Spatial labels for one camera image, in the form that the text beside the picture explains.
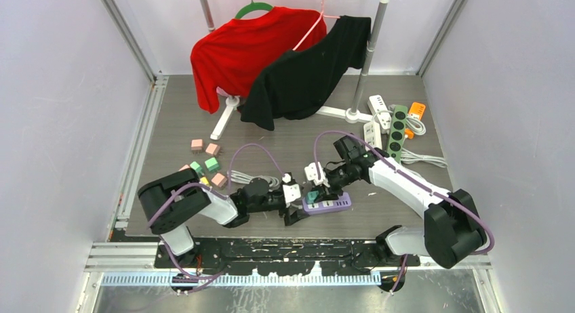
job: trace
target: metal pole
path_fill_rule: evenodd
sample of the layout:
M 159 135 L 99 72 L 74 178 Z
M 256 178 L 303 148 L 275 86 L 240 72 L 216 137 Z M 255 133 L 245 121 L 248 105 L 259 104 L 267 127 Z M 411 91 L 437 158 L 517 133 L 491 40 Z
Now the metal pole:
M 212 11 L 210 11 L 210 5 L 207 0 L 199 0 L 201 8 L 203 10 L 203 16 L 205 17 L 205 22 L 207 23 L 207 30 L 213 32 L 214 29 L 214 19 L 212 18 Z
M 372 36 L 368 43 L 368 50 L 365 55 L 365 62 L 363 63 L 363 68 L 361 68 L 361 74 L 359 74 L 359 80 L 357 82 L 357 87 L 355 89 L 355 95 L 353 96 L 353 102 L 351 103 L 350 113 L 352 115 L 357 114 L 357 108 L 363 96 L 363 89 L 365 89 L 365 80 L 367 79 L 370 71 L 370 66 L 372 65 L 372 58 L 374 57 L 374 51 L 376 49 L 377 39 L 379 32 L 381 30 L 381 24 L 383 22 L 383 16 L 385 15 L 385 9 L 387 8 L 387 3 L 380 2 L 378 5 L 378 11 L 374 19 L 374 29 L 372 30 Z

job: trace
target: green power strip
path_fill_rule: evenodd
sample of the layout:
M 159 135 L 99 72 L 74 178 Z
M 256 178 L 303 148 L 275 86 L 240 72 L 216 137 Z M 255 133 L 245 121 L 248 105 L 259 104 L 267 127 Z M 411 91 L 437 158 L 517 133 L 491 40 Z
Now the green power strip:
M 389 138 L 387 140 L 387 153 L 398 163 L 401 163 L 401 151 L 403 150 L 403 136 L 405 135 L 407 117 L 407 106 L 396 105 L 393 109 L 393 114 L 391 115 L 391 127 L 389 128 Z

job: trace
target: purple power strip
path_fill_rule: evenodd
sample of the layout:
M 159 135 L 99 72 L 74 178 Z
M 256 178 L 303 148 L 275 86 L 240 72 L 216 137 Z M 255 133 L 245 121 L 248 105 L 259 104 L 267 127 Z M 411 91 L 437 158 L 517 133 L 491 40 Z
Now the purple power strip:
M 351 208 L 351 200 L 349 194 L 343 192 L 338 200 L 321 201 L 320 203 L 307 203 L 305 198 L 302 200 L 304 211 L 309 215 L 317 215 L 319 213 L 333 213 L 335 211 L 344 211 Z

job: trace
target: orange plug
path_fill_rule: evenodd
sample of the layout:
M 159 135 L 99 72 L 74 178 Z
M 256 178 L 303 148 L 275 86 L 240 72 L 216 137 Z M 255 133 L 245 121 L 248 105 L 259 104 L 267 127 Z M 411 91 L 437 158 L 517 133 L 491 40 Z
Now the orange plug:
M 425 104 L 413 102 L 412 107 L 410 108 L 410 112 L 408 113 L 408 115 L 410 115 L 411 117 L 416 117 L 417 119 L 419 119 L 421 121 L 421 118 L 423 117 L 423 112 L 425 112 Z M 405 129 L 405 135 L 409 139 L 413 139 L 413 137 L 414 137 L 414 133 L 413 133 L 413 131 L 411 131 L 410 128 Z

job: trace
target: clothes hanger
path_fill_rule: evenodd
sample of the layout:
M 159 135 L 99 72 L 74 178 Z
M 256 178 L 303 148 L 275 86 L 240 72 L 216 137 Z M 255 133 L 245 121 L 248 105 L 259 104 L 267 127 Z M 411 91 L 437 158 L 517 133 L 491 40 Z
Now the clothes hanger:
M 256 10 L 266 10 L 266 11 L 270 11 L 272 10 L 273 6 L 268 4 L 268 3 L 254 3 L 254 0 L 252 0 L 252 2 L 245 6 L 244 8 L 240 9 L 239 12 L 237 12 L 237 14 L 235 15 L 235 19 L 239 20 L 242 17 L 244 17 L 245 15 L 254 12 Z
M 311 31 L 317 26 L 317 24 L 319 23 L 319 21 L 321 20 L 322 17 L 325 18 L 339 18 L 340 16 L 328 16 L 328 15 L 324 15 L 323 14 L 323 4 L 324 4 L 325 0 L 321 0 L 321 12 L 319 13 L 319 17 L 317 18 L 317 20 L 315 21 L 315 23 L 313 23 L 313 25 L 311 26 L 311 28 L 307 31 L 307 33 L 304 35 L 304 37 L 300 40 L 300 42 L 295 46 L 295 48 L 293 49 L 293 51 L 296 51 L 296 49 L 298 49 L 300 47 L 300 45 L 302 45 L 302 43 L 305 41 L 305 39 L 307 38 L 307 36 L 311 33 Z

